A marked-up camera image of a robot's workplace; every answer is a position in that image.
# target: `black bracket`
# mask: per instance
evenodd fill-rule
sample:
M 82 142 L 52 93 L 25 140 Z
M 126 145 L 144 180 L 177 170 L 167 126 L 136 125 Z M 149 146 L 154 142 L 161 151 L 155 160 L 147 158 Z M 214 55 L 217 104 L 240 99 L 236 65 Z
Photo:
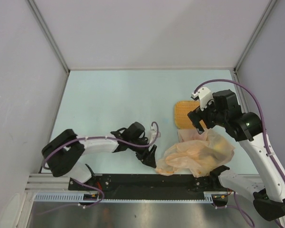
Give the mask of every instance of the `black bracket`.
M 122 139 L 129 143 L 137 145 L 148 145 L 148 138 L 145 137 L 145 128 L 139 122 L 135 122 L 129 126 L 129 128 L 121 128 L 117 131 L 111 132 L 117 139 Z M 156 168 L 155 151 L 157 146 L 153 145 L 149 151 L 149 147 L 135 147 L 127 145 L 123 142 L 118 142 L 118 147 L 114 152 L 125 151 L 131 149 L 136 153 L 136 157 L 144 165 Z
M 76 139 L 76 137 L 77 134 L 72 129 L 63 131 L 42 149 L 43 157 L 46 159 L 59 146 Z M 54 177 L 61 177 L 67 174 L 85 151 L 84 145 L 80 142 L 74 142 L 67 147 L 68 150 L 63 148 L 48 160 L 47 164 Z
M 207 104 L 206 109 L 202 111 L 198 107 L 189 112 L 188 117 L 199 133 L 204 132 L 200 124 L 203 120 L 208 129 L 216 125 L 224 127 L 226 133 L 237 142 L 253 140 L 255 135 L 262 132 L 260 118 L 255 113 L 242 113 L 237 96 L 231 90 L 213 93 L 213 102 Z
M 285 199 L 283 202 L 275 202 L 269 199 L 266 189 L 253 193 L 253 206 L 256 211 L 267 221 L 273 221 L 285 216 Z

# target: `red wire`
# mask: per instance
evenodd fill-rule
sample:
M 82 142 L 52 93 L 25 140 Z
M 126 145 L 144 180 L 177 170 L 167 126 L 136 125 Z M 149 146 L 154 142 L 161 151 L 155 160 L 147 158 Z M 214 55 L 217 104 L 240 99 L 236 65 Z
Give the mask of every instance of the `red wire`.
M 228 189 L 229 191 L 230 191 L 230 193 L 228 193 L 228 195 L 227 196 L 230 196 L 231 195 L 231 193 L 232 193 L 232 190 L 231 189 Z
M 101 187 L 101 185 L 100 185 L 99 182 L 97 182 L 97 185 L 98 185 L 98 188 L 99 188 L 100 190 L 102 190 L 102 187 Z

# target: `stainless steel surface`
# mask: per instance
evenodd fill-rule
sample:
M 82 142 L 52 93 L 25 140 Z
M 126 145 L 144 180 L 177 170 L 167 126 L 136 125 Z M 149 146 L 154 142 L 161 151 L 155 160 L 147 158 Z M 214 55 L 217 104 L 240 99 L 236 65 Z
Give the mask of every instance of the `stainless steel surface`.
M 263 220 L 251 203 L 240 198 L 241 207 L 253 218 L 256 228 L 277 227 Z M 101 203 L 82 209 L 70 206 L 44 215 L 62 203 L 35 202 L 28 228 L 248 228 L 235 209 L 215 210 L 210 204 Z

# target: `cable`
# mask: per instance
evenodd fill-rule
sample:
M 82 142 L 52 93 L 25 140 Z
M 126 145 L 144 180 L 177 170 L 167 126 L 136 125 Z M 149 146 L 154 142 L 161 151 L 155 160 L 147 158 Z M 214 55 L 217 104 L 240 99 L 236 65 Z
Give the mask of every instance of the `cable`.
M 102 189 L 103 189 L 103 188 L 101 187 L 101 185 L 100 185 L 99 181 L 97 182 L 97 186 L 98 186 L 98 188 L 99 188 L 100 190 L 102 190 Z
M 89 207 L 92 207 L 92 206 L 95 206 L 97 204 L 99 204 L 101 201 L 103 201 L 105 199 L 105 194 L 102 190 L 100 190 L 99 188 L 96 188 L 96 187 L 93 187 L 93 186 L 90 186 L 90 185 L 87 185 L 87 184 L 83 184 L 77 180 L 74 180 L 77 184 L 81 185 L 81 186 L 84 186 L 86 188 L 90 188 L 90 189 L 93 189 L 93 190 L 96 190 L 98 191 L 99 193 L 101 193 L 101 199 L 96 201 L 95 203 L 91 204 L 91 205 L 86 205 L 86 206 L 83 206 L 83 209 L 85 208 L 89 208 Z M 56 207 L 56 208 L 53 208 L 53 209 L 50 209 L 50 210 L 46 210 L 44 212 L 41 212 L 41 213 L 37 213 L 37 215 L 44 215 L 44 214 L 47 214 L 47 213 L 50 213 L 52 211 L 55 211 L 55 210 L 58 210 L 58 209 L 61 209 L 61 208 L 65 208 L 65 207 L 69 207 L 69 206 L 80 206 L 80 204 L 77 204 L 77 203 L 69 203 L 69 204 L 64 204 L 64 205 L 61 205 L 59 207 Z
M 205 84 L 208 84 L 208 83 L 211 83 L 211 82 L 229 82 L 229 83 L 232 83 L 232 84 L 235 84 L 243 89 L 245 89 L 251 96 L 252 98 L 254 99 L 256 105 L 257 105 L 257 109 L 260 113 L 260 119 L 261 119 L 261 122 L 262 122 L 262 129 L 263 129 L 263 139 L 264 139 L 264 144 L 265 144 L 265 148 L 266 148 L 266 151 L 267 151 L 267 154 L 270 155 L 271 154 L 271 151 L 269 149 L 269 143 L 268 143 L 268 140 L 267 140 L 267 135 L 266 135 L 266 127 L 265 127 L 265 121 L 264 121 L 264 115 L 263 115 L 263 111 L 262 111 L 262 108 L 261 108 L 261 105 L 259 103 L 259 101 L 257 100 L 256 96 L 252 93 L 252 91 L 250 91 L 247 87 L 245 87 L 244 85 L 241 85 L 240 83 L 238 82 L 235 82 L 235 81 L 232 81 L 232 80 L 228 80 L 228 79 L 213 79 L 213 80 L 209 80 L 209 81 L 206 81 L 206 82 L 203 82 L 202 84 L 200 84 L 196 89 L 195 89 L 195 93 L 198 91 L 199 88 L 201 88 L 203 85 Z M 285 183 L 285 175 L 281 169 L 281 167 L 279 166 L 279 164 L 277 163 L 277 161 L 275 160 L 274 156 L 269 156 L 272 163 L 274 164 L 275 168 L 277 169 L 277 171 L 279 172 L 279 174 L 281 175 L 284 183 Z
M 280 228 L 284 228 L 282 225 L 281 225 L 281 223 L 279 222 L 279 220 L 275 220 L 275 223 L 280 227 Z
M 49 168 L 47 168 L 47 167 L 45 166 L 45 164 L 48 162 L 48 160 L 49 160 L 55 153 L 57 153 L 58 151 L 60 151 L 61 149 L 63 149 L 65 146 L 68 146 L 68 145 L 70 145 L 70 144 L 72 144 L 72 143 L 75 143 L 75 142 L 78 142 L 78 141 L 82 141 L 82 140 L 110 139 L 110 140 L 115 140 L 115 141 L 122 142 L 122 143 L 125 143 L 125 144 L 130 145 L 130 146 L 135 146 L 135 147 L 149 147 L 149 146 L 152 146 L 152 145 L 155 143 L 155 141 L 157 140 L 158 135 L 159 135 L 159 126 L 158 126 L 158 124 L 157 124 L 155 121 L 152 122 L 152 126 L 153 126 L 154 124 L 156 125 L 156 129 L 157 129 L 157 130 L 156 130 L 156 136 L 155 136 L 154 140 L 153 140 L 151 143 L 149 143 L 148 145 L 137 145 L 137 144 L 134 144 L 134 143 L 131 143 L 131 142 L 127 142 L 127 141 L 122 140 L 122 139 L 117 139 L 117 138 L 107 137 L 107 136 L 92 136 L 92 137 L 88 137 L 88 138 L 86 138 L 86 137 L 77 138 L 77 139 L 73 139 L 73 140 L 71 140 L 71 141 L 68 141 L 67 143 L 65 143 L 65 144 L 59 146 L 58 148 L 56 148 L 56 149 L 55 149 L 52 153 L 50 153 L 50 154 L 48 155 L 48 157 L 43 161 L 42 167 L 43 167 L 44 169 L 48 170 Z
M 233 209 L 236 209 L 236 210 L 240 211 L 240 209 L 238 207 L 236 207 L 236 206 L 226 205 L 226 206 L 223 206 L 223 207 L 218 207 L 215 204 L 212 204 L 212 205 L 215 207 L 215 209 L 233 208 Z M 244 217 L 245 221 L 248 223 L 248 225 L 250 227 L 252 227 L 252 228 L 255 228 L 255 223 L 254 223 L 253 219 L 245 211 L 242 210 L 242 213 L 244 214 L 243 217 Z
M 228 193 L 227 196 L 230 196 L 232 194 L 232 190 L 231 189 L 228 189 L 230 191 L 230 193 Z
M 244 211 L 243 211 L 242 208 L 240 207 L 240 205 L 239 205 L 239 203 L 238 203 L 237 194 L 236 194 L 235 191 L 233 192 L 233 197 L 234 197 L 234 201 L 235 201 L 235 203 L 236 203 L 236 205 L 237 205 L 237 209 L 239 210 L 239 212 L 241 213 L 241 215 L 242 215 L 243 218 L 245 219 L 246 223 L 247 223 L 250 227 L 255 227 L 255 224 L 254 224 L 253 220 L 252 220 L 249 216 L 247 216 L 247 217 L 250 219 L 250 221 L 251 221 L 251 223 L 249 223 L 247 217 L 245 217 L 245 215 L 247 215 L 247 214 L 244 213 Z

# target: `translucent plastic bag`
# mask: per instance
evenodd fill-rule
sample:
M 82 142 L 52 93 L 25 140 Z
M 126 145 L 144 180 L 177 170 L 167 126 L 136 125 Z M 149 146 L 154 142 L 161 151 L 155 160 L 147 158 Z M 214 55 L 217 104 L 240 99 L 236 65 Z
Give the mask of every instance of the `translucent plastic bag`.
M 190 169 L 194 177 L 208 176 L 210 171 L 231 161 L 234 148 L 214 130 L 205 130 L 199 135 L 196 129 L 179 130 L 179 140 L 166 150 L 157 161 L 156 171 L 172 175 L 181 169 Z

